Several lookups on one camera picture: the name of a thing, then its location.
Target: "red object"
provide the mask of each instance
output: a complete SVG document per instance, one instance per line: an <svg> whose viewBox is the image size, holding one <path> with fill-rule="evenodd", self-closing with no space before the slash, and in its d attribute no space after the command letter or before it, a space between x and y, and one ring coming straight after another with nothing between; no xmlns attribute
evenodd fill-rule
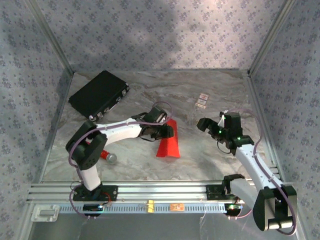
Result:
<svg viewBox="0 0 320 240"><path fill-rule="evenodd" d="M167 124L173 128L174 136L170 138L161 139L156 156L158 158L164 158L164 157L180 158L177 122L173 119L170 119L167 122Z"/></svg>
<svg viewBox="0 0 320 240"><path fill-rule="evenodd" d="M107 160L107 156L108 156L109 152L106 150L102 150L101 154L100 154L100 158Z"/></svg>

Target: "robotic arm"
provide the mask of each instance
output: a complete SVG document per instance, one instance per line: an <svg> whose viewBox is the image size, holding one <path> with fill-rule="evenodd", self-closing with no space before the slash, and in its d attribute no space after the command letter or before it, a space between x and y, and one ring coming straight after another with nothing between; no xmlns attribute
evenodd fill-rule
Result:
<svg viewBox="0 0 320 240"><path fill-rule="evenodd" d="M254 151L255 144L251 137L243 135L239 113L220 112L220 117L219 123L201 118L197 127L203 132L208 129L213 139L225 143L245 167L256 188L250 186L244 176L234 174L224 177L222 194L233 194L242 199L252 209L254 221L262 231L292 227L295 221L293 214L297 210L295 189L291 185L284 186ZM294 212L281 192L286 195Z"/></svg>
<svg viewBox="0 0 320 240"><path fill-rule="evenodd" d="M171 126L167 124L154 125L154 123L162 123L166 117L167 113L163 109L154 106L149 113L144 112L121 122L97 125L91 121L85 122L65 148L70 154L76 142L86 133L94 129L104 129L89 134L87 138L92 140L91 143L88 144L86 139L83 139L72 152L71 158L78 166L78 174L87 190L87 195L94 196L96 190L102 185L96 164L105 146L123 139L142 136L150 136L154 141L173 137L174 130Z"/></svg>

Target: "black case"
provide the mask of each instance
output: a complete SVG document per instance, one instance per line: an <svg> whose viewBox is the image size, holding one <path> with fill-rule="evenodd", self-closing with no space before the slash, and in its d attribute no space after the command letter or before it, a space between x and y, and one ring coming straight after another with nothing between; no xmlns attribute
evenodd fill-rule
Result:
<svg viewBox="0 0 320 240"><path fill-rule="evenodd" d="M101 119L129 91L129 85L102 71L94 79L69 98L71 106L91 121Z"/></svg>

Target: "small card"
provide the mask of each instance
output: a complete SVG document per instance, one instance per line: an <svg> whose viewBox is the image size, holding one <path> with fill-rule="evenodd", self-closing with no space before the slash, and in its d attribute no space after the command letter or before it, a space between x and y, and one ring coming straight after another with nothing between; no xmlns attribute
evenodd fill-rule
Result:
<svg viewBox="0 0 320 240"><path fill-rule="evenodd" d="M195 105L200 108L205 109L208 99L209 99L209 95L204 94L204 93L200 93L200 96L199 96L198 100L196 101Z"/></svg>
<svg viewBox="0 0 320 240"><path fill-rule="evenodd" d="M185 205L183 203L171 203L170 211L171 212L183 212L185 210Z"/></svg>

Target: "wall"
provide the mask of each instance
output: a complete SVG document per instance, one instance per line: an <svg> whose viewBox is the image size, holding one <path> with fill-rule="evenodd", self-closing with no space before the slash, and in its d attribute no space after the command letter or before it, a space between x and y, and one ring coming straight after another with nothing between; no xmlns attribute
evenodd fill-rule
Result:
<svg viewBox="0 0 320 240"><path fill-rule="evenodd" d="M308 239L320 239L320 2L297 1L253 80Z"/></svg>
<svg viewBox="0 0 320 240"><path fill-rule="evenodd" d="M0 2L0 239L14 238L68 78L22 0Z"/></svg>
<svg viewBox="0 0 320 240"><path fill-rule="evenodd" d="M284 0L38 0L74 71L247 70Z"/></svg>

